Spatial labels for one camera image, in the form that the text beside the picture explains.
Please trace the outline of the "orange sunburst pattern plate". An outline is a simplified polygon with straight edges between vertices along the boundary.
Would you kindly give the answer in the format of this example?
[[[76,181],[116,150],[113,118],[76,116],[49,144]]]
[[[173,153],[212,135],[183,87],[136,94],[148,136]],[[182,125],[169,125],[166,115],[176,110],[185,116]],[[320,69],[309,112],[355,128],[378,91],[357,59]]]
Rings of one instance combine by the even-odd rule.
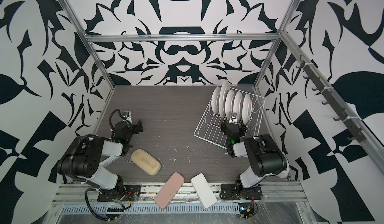
[[[225,80],[221,86],[221,91],[219,96],[219,114],[222,119],[226,117],[225,103],[226,103],[226,98],[229,90],[230,90],[229,82]]]

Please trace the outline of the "colourful squiggle pattern plate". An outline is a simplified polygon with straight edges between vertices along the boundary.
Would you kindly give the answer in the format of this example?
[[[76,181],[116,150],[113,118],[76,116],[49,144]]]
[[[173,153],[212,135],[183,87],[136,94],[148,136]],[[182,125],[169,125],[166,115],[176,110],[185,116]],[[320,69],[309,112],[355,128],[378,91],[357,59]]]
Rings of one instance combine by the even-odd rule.
[[[215,115],[219,113],[220,93],[221,93],[221,88],[216,87],[211,98],[211,109]]]

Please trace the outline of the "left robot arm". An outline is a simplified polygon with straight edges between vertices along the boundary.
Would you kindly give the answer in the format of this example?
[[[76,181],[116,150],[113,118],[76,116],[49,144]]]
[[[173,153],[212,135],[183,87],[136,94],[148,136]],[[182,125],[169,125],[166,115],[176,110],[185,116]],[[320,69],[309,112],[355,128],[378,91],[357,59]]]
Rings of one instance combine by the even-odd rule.
[[[124,157],[128,154],[133,135],[143,132],[142,120],[132,123],[131,113],[115,109],[109,116],[111,137],[97,135],[76,137],[57,163],[59,175],[96,188],[119,194],[126,189],[122,177],[109,172],[101,164],[102,156]]]

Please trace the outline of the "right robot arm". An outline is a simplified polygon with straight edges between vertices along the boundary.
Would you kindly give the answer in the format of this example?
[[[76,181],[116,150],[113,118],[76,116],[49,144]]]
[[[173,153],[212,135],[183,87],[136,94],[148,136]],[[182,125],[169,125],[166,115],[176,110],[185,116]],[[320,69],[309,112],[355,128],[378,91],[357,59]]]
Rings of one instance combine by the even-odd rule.
[[[283,179],[289,175],[288,159],[269,134],[247,137],[248,130],[244,124],[226,121],[221,123],[221,132],[227,137],[225,146],[228,155],[246,157],[250,163],[235,182],[237,190],[252,188],[267,177]]]

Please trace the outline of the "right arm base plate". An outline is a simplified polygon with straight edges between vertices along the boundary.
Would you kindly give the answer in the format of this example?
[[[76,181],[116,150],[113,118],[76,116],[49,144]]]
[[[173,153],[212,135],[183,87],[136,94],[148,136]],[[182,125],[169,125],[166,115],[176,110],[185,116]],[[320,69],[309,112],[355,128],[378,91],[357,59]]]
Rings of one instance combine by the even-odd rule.
[[[263,197],[260,186],[244,189],[235,184],[221,184],[219,197],[222,200],[254,200],[259,201]]]

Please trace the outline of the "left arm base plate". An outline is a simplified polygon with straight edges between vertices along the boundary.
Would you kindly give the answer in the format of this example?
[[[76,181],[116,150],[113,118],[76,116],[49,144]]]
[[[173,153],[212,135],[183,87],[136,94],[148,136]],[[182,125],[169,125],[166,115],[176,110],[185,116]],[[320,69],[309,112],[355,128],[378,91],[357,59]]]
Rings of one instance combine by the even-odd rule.
[[[98,196],[98,202],[112,202],[116,199],[127,202],[133,201],[140,196],[141,185],[124,185],[122,191],[101,190]]]

